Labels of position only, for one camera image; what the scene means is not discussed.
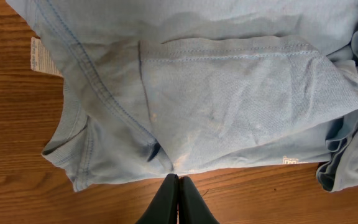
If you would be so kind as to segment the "light blue printed t-shirt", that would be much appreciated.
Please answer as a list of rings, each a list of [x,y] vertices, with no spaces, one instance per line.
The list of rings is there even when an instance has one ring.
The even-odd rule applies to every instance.
[[[358,0],[9,5],[32,69],[63,77],[42,155],[76,191],[314,162],[325,190],[358,185]]]

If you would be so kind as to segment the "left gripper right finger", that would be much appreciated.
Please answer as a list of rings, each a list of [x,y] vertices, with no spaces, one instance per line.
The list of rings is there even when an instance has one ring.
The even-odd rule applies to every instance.
[[[219,224],[189,177],[179,179],[179,224]]]

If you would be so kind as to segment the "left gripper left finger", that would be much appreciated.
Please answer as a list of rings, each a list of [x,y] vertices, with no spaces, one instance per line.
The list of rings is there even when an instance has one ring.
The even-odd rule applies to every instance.
[[[176,174],[168,174],[136,224],[177,224],[178,182]]]

